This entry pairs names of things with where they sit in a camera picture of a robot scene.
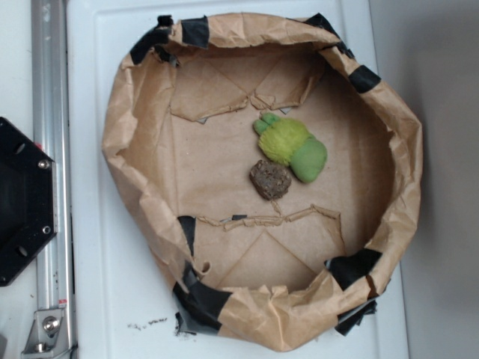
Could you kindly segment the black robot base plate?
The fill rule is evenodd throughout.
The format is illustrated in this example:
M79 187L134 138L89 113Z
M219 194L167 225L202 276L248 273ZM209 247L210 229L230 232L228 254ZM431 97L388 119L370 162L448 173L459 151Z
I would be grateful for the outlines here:
M1 286L11 285L57 232L55 162L1 119Z

